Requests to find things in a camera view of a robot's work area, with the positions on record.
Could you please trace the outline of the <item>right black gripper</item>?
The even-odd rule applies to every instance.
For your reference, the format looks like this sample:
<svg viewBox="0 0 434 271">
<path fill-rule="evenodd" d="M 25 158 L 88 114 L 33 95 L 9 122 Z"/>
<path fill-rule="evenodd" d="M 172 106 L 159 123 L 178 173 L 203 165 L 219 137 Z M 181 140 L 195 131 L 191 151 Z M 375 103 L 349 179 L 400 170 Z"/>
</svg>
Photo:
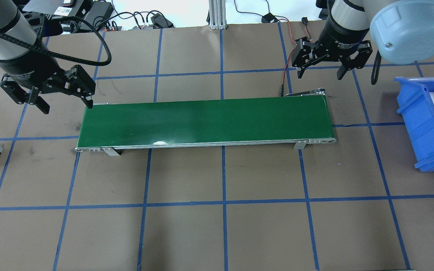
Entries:
<svg viewBox="0 0 434 271">
<path fill-rule="evenodd" d="M 298 79 L 308 67 L 321 62 L 341 62 L 336 72 L 338 80 L 352 69 L 362 69 L 373 52 L 371 41 L 363 41 L 368 32 L 369 29 L 347 29 L 334 19 L 327 19 L 316 43 L 308 37 L 295 40 L 292 67 L 297 69 Z"/>
</svg>

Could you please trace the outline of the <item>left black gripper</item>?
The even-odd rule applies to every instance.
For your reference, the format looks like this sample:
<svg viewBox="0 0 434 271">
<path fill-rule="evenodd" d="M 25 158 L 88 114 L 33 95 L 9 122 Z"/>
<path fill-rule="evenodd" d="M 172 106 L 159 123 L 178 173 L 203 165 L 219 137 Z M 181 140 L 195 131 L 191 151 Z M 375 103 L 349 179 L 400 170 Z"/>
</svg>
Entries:
<svg viewBox="0 0 434 271">
<path fill-rule="evenodd" d="M 81 65 L 65 71 L 54 57 L 26 48 L 17 49 L 14 44 L 9 46 L 13 51 L 0 46 L 0 68 L 5 72 L 0 87 L 15 103 L 29 104 L 49 114 L 50 105 L 40 94 L 62 92 L 79 97 L 88 109 L 93 108 L 96 84 Z"/>
</svg>

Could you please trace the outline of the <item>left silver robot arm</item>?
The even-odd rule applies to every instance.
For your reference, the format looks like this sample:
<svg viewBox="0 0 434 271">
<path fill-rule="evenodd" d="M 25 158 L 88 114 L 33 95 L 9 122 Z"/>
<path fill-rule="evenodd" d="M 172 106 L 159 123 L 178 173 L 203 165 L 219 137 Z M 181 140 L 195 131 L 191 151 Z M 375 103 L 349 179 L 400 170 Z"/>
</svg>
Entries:
<svg viewBox="0 0 434 271">
<path fill-rule="evenodd" d="M 44 37 L 63 32 L 45 14 L 26 12 L 14 0 L 0 0 L 0 87 L 17 104 L 36 106 L 44 114 L 50 110 L 43 94 L 62 93 L 80 98 L 93 108 L 95 81 L 76 61 L 62 69 L 57 54 L 50 52 Z"/>
</svg>

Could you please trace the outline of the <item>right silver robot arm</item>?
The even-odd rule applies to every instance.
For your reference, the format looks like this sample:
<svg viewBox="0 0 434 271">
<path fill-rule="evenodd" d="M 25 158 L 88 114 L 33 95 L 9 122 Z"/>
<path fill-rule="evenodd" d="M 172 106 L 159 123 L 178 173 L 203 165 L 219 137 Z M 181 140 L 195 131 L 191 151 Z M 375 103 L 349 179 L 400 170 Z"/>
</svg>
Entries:
<svg viewBox="0 0 434 271">
<path fill-rule="evenodd" d="M 404 65 L 434 56 L 434 0 L 318 0 L 328 10 L 317 41 L 296 40 L 290 64 L 305 70 L 322 62 L 340 62 L 336 73 L 361 69 L 377 48 L 380 59 Z"/>
</svg>

